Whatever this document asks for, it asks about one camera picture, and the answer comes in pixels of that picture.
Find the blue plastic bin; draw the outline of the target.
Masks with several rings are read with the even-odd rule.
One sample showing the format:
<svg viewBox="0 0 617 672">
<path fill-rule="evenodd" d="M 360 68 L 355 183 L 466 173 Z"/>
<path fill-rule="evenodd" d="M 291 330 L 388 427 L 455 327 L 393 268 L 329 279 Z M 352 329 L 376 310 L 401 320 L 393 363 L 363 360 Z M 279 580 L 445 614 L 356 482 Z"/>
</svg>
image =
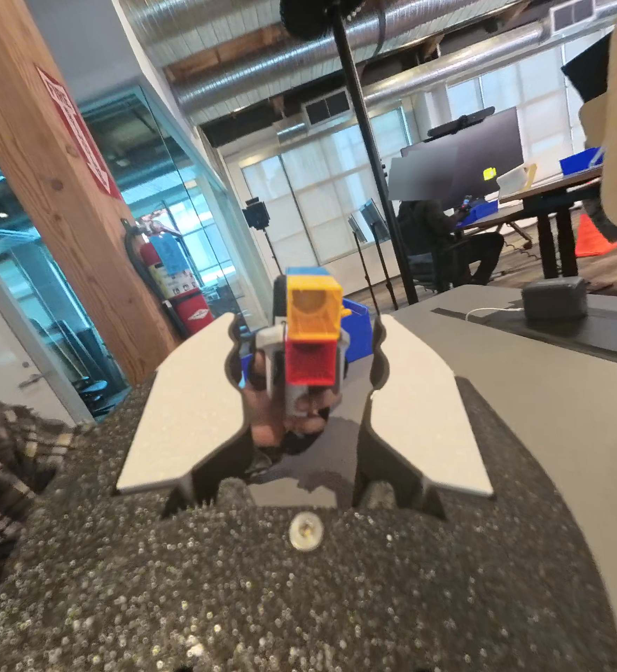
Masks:
<svg viewBox="0 0 617 672">
<path fill-rule="evenodd" d="M 343 306 L 351 311 L 341 320 L 342 328 L 348 333 L 350 342 L 346 351 L 346 361 L 352 364 L 359 359 L 372 355 L 372 322 L 370 310 L 363 304 L 344 298 Z M 243 338 L 239 349 L 240 368 L 238 385 L 242 388 L 247 381 L 247 374 L 254 351 L 254 337 Z"/>
</svg>

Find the black light panel on stand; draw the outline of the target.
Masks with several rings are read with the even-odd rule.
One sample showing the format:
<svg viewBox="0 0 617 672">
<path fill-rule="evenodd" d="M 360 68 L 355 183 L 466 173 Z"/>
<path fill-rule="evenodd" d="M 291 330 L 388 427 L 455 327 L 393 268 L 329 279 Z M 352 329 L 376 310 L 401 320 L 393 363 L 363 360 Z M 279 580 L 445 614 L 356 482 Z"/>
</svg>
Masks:
<svg viewBox="0 0 617 672">
<path fill-rule="evenodd" d="M 246 207 L 243 209 L 243 214 L 246 219 L 247 226 L 255 231 L 261 232 L 271 251 L 271 257 L 278 268 L 280 274 L 284 271 L 279 263 L 275 249 L 268 234 L 268 227 L 270 225 L 270 214 L 264 202 L 258 197 L 253 197 L 245 202 Z"/>
</svg>

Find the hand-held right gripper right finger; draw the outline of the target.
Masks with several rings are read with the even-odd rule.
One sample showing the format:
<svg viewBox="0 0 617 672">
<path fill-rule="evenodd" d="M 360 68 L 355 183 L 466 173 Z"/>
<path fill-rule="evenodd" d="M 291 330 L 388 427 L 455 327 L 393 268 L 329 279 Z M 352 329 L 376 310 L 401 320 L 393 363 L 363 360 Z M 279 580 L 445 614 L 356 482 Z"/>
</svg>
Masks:
<svg viewBox="0 0 617 672">
<path fill-rule="evenodd" d="M 358 433 L 359 499 L 373 483 L 387 483 L 395 499 L 438 491 L 494 497 L 452 368 L 391 315 L 374 327 L 370 382 Z"/>
</svg>

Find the yellow one-stud mega block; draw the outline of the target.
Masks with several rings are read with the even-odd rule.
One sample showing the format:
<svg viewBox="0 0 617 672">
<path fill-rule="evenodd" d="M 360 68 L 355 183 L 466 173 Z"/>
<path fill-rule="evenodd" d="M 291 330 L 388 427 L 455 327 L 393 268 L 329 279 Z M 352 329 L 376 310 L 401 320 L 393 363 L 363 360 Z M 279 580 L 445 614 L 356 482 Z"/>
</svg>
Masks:
<svg viewBox="0 0 617 672">
<path fill-rule="evenodd" d="M 343 306 L 343 290 L 330 274 L 287 275 L 287 337 L 297 342 L 337 341 L 341 320 L 351 314 Z"/>
</svg>

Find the grey power adapter box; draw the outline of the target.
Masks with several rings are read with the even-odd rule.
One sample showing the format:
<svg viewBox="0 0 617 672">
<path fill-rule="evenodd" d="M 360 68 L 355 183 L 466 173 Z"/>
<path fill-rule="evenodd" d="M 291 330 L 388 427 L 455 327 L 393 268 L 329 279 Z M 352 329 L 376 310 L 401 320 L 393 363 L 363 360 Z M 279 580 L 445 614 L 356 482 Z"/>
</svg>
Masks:
<svg viewBox="0 0 617 672">
<path fill-rule="evenodd" d="M 521 296 L 529 322 L 576 321 L 588 315 L 588 284 L 579 276 L 533 281 Z"/>
</svg>

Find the small blue storage bin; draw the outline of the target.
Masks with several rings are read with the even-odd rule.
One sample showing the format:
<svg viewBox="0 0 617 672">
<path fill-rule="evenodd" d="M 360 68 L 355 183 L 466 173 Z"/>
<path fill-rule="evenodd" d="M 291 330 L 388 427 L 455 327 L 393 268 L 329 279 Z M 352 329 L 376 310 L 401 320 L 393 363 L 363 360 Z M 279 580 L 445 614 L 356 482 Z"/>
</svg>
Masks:
<svg viewBox="0 0 617 672">
<path fill-rule="evenodd" d="M 466 217 L 456 225 L 457 231 L 462 231 L 469 227 L 472 227 L 476 222 L 487 218 L 493 214 L 497 214 L 499 211 L 499 201 L 478 201 L 471 205 L 469 211 L 466 214 Z"/>
<path fill-rule="evenodd" d="M 570 177 L 603 164 L 604 149 L 602 147 L 590 147 L 579 153 L 568 156 L 559 161 L 561 172 L 564 177 Z"/>
</svg>

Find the white cardboard box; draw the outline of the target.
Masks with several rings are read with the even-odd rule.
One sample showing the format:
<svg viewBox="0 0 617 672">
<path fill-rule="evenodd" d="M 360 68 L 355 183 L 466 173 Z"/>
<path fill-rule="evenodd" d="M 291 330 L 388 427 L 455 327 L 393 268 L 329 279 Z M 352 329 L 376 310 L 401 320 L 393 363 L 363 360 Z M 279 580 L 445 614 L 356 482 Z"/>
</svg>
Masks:
<svg viewBox="0 0 617 672">
<path fill-rule="evenodd" d="M 502 202 L 506 197 L 531 189 L 535 181 L 537 168 L 536 163 L 523 163 L 497 176 L 498 200 Z"/>
</svg>

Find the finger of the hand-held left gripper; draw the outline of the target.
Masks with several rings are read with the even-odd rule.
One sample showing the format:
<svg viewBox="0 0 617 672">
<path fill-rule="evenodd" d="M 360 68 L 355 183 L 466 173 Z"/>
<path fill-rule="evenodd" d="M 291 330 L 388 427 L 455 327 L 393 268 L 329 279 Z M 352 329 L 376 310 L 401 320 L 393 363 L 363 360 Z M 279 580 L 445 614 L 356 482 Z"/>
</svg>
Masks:
<svg viewBox="0 0 617 672">
<path fill-rule="evenodd" d="M 271 399 L 276 387 L 285 383 L 286 326 L 273 325 L 256 334 L 256 349 L 263 352 L 265 389 Z"/>
<path fill-rule="evenodd" d="M 349 348 L 349 345 L 350 345 L 350 336 L 348 332 L 341 331 L 339 339 L 337 341 L 336 353 L 335 353 L 335 382 L 333 385 L 333 391 L 335 394 L 342 393 L 342 387 L 348 369 L 348 361 L 346 353 Z"/>
</svg>

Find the red one-stud mega block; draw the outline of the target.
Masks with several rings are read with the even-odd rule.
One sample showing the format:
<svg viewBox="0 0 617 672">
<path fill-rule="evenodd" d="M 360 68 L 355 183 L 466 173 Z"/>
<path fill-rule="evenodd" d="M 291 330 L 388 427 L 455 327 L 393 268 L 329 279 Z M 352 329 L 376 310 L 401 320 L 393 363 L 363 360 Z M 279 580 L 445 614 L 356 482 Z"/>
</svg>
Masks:
<svg viewBox="0 0 617 672">
<path fill-rule="evenodd" d="M 295 386 L 333 386 L 337 378 L 337 357 L 337 341 L 286 340 L 286 383 Z"/>
</svg>

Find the person's left hand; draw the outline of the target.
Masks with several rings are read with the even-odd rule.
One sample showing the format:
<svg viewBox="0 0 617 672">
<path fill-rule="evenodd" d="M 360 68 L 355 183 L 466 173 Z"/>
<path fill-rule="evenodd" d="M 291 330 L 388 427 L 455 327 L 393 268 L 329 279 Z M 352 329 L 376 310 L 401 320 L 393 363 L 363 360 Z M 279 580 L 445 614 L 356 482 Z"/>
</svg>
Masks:
<svg viewBox="0 0 617 672">
<path fill-rule="evenodd" d="M 309 388 L 288 413 L 284 387 L 278 384 L 269 394 L 265 374 L 265 353 L 258 350 L 249 363 L 243 388 L 254 444 L 289 454 L 302 452 L 325 430 L 330 411 L 341 402 L 342 395 L 332 388 Z"/>
</svg>

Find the red fire extinguisher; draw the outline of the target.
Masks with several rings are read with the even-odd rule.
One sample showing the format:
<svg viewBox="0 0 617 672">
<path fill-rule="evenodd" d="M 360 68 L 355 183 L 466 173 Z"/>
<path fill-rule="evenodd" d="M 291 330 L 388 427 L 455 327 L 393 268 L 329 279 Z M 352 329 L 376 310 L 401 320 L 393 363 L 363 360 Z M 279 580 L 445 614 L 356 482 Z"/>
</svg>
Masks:
<svg viewBox="0 0 617 672">
<path fill-rule="evenodd" d="M 159 224 L 127 219 L 122 226 L 131 265 L 180 337 L 187 339 L 211 324 L 214 317 L 182 235 Z"/>
</svg>

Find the large black wall screen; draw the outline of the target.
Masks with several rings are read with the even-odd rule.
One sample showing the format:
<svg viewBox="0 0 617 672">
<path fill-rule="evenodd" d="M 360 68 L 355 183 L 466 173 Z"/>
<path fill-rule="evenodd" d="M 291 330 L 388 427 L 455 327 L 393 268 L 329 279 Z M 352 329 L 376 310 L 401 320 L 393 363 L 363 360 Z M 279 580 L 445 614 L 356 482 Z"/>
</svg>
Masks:
<svg viewBox="0 0 617 672">
<path fill-rule="evenodd" d="M 405 183 L 398 200 L 436 200 L 457 208 L 465 197 L 497 192 L 497 178 L 523 164 L 518 111 L 489 107 L 433 130 L 427 139 L 401 150 Z"/>
</svg>

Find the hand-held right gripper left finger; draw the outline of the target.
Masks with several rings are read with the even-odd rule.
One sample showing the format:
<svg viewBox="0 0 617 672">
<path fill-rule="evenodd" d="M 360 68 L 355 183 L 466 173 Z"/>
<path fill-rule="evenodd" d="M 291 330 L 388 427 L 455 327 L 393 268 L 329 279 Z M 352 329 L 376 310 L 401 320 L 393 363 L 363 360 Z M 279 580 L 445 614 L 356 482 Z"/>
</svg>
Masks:
<svg viewBox="0 0 617 672">
<path fill-rule="evenodd" d="M 226 313 L 157 368 L 118 477 L 120 494 L 177 489 L 215 499 L 251 463 L 250 419 L 238 386 L 237 317 Z"/>
</svg>

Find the orange traffic cone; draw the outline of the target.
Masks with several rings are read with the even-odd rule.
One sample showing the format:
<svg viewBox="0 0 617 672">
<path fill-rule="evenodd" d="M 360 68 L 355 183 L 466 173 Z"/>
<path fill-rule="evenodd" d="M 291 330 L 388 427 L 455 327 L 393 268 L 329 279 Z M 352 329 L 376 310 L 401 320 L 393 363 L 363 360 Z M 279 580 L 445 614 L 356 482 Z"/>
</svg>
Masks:
<svg viewBox="0 0 617 672">
<path fill-rule="evenodd" d="M 577 258 L 604 256 L 616 248 L 617 243 L 607 240 L 596 228 L 588 214 L 581 214 L 575 240 L 575 256 Z"/>
</svg>

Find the red warning sign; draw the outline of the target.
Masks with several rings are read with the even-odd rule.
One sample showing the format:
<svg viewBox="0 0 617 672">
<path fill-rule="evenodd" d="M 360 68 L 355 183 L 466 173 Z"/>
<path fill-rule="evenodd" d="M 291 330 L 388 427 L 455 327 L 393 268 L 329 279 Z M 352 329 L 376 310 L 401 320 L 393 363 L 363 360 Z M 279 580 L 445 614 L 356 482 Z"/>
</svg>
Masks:
<svg viewBox="0 0 617 672">
<path fill-rule="evenodd" d="M 97 187 L 104 194 L 122 201 L 121 192 L 108 165 L 67 88 L 42 67 L 35 65 L 35 69 Z"/>
</svg>

